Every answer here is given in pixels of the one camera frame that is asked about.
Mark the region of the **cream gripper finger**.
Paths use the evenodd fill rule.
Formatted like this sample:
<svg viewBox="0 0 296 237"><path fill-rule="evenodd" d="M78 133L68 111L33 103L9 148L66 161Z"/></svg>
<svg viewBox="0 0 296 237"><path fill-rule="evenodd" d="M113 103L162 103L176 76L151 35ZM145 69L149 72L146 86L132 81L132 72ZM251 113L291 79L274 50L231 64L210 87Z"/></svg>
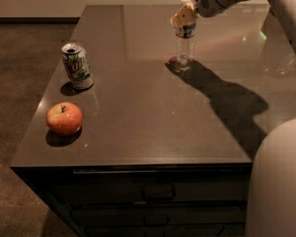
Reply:
<svg viewBox="0 0 296 237"><path fill-rule="evenodd" d="M195 17L193 15L175 15L171 19L171 24L173 25L174 28L181 28L187 25L192 24L195 21Z"/></svg>

